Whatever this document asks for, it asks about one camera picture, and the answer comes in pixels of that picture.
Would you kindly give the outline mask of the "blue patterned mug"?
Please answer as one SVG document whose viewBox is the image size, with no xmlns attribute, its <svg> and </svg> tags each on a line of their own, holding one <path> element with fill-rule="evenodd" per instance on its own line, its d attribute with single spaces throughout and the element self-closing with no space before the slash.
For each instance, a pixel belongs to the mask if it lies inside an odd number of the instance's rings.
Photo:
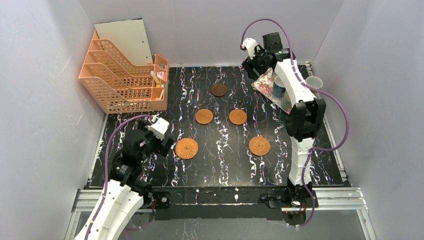
<svg viewBox="0 0 424 240">
<path fill-rule="evenodd" d="M 272 87 L 273 96 L 276 98 L 281 98 L 284 96 L 285 90 L 286 88 L 284 86 L 282 79 L 278 75 L 276 75 L 273 78 L 273 87 Z"/>
</svg>

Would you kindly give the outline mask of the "woven rattan coaster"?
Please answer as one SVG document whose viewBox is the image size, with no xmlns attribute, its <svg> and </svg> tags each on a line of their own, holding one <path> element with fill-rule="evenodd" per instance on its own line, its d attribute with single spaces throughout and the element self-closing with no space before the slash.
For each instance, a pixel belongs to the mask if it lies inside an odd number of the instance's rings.
<svg viewBox="0 0 424 240">
<path fill-rule="evenodd" d="M 175 145 L 175 153 L 181 159 L 192 159 L 199 150 L 198 143 L 193 138 L 182 138 Z"/>
<path fill-rule="evenodd" d="M 255 136 L 249 141 L 248 147 L 252 154 L 264 156 L 270 151 L 271 144 L 265 137 Z"/>
</svg>

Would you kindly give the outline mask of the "dark wooden coaster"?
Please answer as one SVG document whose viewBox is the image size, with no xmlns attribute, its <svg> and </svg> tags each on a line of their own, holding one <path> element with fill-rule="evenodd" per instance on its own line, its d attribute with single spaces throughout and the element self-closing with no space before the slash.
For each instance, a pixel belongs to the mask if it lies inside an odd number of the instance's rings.
<svg viewBox="0 0 424 240">
<path fill-rule="evenodd" d="M 227 86 L 222 83 L 214 84 L 210 88 L 210 93 L 215 97 L 223 97 L 227 93 L 227 91 Z"/>
</svg>

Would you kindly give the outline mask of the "light wooden coaster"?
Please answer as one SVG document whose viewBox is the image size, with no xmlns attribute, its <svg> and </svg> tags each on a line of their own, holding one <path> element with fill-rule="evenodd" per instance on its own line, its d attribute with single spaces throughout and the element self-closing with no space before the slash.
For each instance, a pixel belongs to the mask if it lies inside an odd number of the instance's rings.
<svg viewBox="0 0 424 240">
<path fill-rule="evenodd" d="M 200 109 L 195 114 L 195 120 L 201 125 L 207 125 L 214 119 L 214 114 L 207 108 Z"/>
<path fill-rule="evenodd" d="M 234 109 L 229 113 L 229 120 L 234 125 L 243 125 L 247 118 L 247 113 L 242 109 Z"/>
</svg>

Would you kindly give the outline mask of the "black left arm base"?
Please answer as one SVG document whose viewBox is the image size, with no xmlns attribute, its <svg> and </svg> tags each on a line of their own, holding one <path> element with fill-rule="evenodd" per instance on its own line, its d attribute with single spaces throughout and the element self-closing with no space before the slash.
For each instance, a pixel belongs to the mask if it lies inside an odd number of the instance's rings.
<svg viewBox="0 0 424 240">
<path fill-rule="evenodd" d="M 157 190 L 150 183 L 145 181 L 136 181 L 131 187 L 143 200 L 143 204 L 139 210 L 149 210 L 153 217 L 156 216 L 157 210 L 167 210 L 170 207 L 170 192 L 165 190 Z"/>
</svg>

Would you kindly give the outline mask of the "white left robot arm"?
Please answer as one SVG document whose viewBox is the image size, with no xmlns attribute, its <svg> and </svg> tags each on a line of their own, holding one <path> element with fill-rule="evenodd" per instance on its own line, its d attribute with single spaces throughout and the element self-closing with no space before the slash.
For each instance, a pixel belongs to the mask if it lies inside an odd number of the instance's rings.
<svg viewBox="0 0 424 240">
<path fill-rule="evenodd" d="M 121 149 L 105 164 L 105 186 L 76 240 L 116 240 L 137 210 L 155 214 L 169 208 L 170 193 L 154 191 L 143 176 L 148 157 L 165 157 L 171 149 L 169 125 L 163 118 L 145 115 L 136 129 L 126 133 Z"/>
</svg>

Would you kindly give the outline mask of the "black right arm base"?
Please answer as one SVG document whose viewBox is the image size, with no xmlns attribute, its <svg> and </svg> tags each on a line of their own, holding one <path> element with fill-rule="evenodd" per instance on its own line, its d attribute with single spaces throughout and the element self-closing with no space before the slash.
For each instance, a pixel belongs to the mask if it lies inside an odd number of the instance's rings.
<svg viewBox="0 0 424 240">
<path fill-rule="evenodd" d="M 261 194 L 257 202 L 270 209 L 280 209 L 284 222 L 296 228 L 309 223 L 319 206 L 318 197 L 311 184 L 272 189 Z"/>
</svg>

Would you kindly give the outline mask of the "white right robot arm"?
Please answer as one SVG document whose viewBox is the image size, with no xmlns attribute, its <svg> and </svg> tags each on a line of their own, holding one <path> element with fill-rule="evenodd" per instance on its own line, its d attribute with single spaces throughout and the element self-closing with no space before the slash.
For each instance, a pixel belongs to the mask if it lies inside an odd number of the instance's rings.
<svg viewBox="0 0 424 240">
<path fill-rule="evenodd" d="M 265 35 L 261 46 L 253 38 L 245 38 L 240 48 L 248 53 L 242 62 L 249 78 L 258 80 L 269 69 L 282 80 L 291 110 L 285 129 L 291 139 L 289 181 L 293 186 L 311 183 L 310 151 L 323 124 L 326 102 L 317 98 L 302 77 L 290 48 L 283 48 L 279 33 Z"/>
</svg>

